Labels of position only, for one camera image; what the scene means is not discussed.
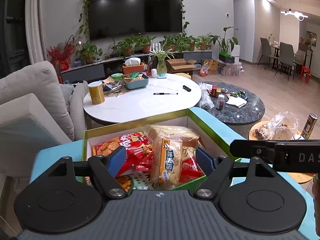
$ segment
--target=black tv screen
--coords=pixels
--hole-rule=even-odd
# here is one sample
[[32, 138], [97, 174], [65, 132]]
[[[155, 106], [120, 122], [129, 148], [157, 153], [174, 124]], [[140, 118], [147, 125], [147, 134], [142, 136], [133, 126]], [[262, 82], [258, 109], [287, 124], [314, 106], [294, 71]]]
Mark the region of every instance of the black tv screen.
[[128, 34], [182, 32], [181, 0], [92, 0], [90, 39]]

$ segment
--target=glass vase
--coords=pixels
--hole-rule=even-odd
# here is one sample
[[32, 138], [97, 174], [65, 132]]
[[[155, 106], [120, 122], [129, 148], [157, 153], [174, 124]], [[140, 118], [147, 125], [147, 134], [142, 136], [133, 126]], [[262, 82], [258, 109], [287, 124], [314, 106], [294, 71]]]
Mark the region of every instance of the glass vase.
[[167, 73], [167, 66], [165, 65], [164, 59], [158, 58], [157, 74]]

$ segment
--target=metal screw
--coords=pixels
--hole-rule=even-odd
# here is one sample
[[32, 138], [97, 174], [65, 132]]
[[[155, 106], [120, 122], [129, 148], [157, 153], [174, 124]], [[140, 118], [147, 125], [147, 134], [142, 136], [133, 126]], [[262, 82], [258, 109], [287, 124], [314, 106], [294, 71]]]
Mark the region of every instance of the metal screw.
[[200, 197], [210, 197], [212, 195], [212, 191], [206, 188], [202, 188], [197, 191], [197, 195]]
[[124, 190], [121, 188], [113, 188], [109, 190], [109, 194], [113, 197], [122, 197], [124, 195]]

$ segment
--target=yellow canister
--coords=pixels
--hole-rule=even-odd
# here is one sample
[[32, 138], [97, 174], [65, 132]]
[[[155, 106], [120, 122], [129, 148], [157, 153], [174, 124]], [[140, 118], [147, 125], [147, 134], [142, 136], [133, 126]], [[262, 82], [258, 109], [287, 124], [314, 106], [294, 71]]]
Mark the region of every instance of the yellow canister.
[[101, 81], [95, 81], [88, 84], [88, 88], [93, 105], [98, 105], [105, 101]]

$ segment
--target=dark marble round table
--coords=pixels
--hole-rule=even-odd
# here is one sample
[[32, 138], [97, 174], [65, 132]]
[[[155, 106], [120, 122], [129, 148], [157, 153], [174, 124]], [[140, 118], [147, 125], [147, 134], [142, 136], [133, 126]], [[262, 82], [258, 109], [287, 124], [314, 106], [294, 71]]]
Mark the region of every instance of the dark marble round table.
[[[261, 99], [256, 96], [254, 93], [250, 92], [247, 89], [234, 86], [232, 84], [226, 84], [222, 82], [210, 82], [210, 81], [204, 81], [204, 83], [217, 85], [218, 88], [226, 88], [228, 89], [228, 93], [231, 92], [238, 92], [239, 90], [245, 91], [248, 100], [247, 104], [242, 106], [241, 108], [234, 106], [234, 105], [228, 105], [224, 104], [223, 110], [218, 110], [216, 107], [207, 110], [210, 114], [212, 114], [214, 117], [219, 119], [224, 124], [231, 127], [233, 130], [235, 130], [237, 133], [248, 139], [249, 137], [249, 131], [250, 128], [257, 122], [260, 122], [266, 109], [261, 101]], [[225, 95], [225, 102], [229, 100], [229, 98]], [[211, 97], [212, 102], [214, 105], [217, 103], [217, 99], [215, 97]]]

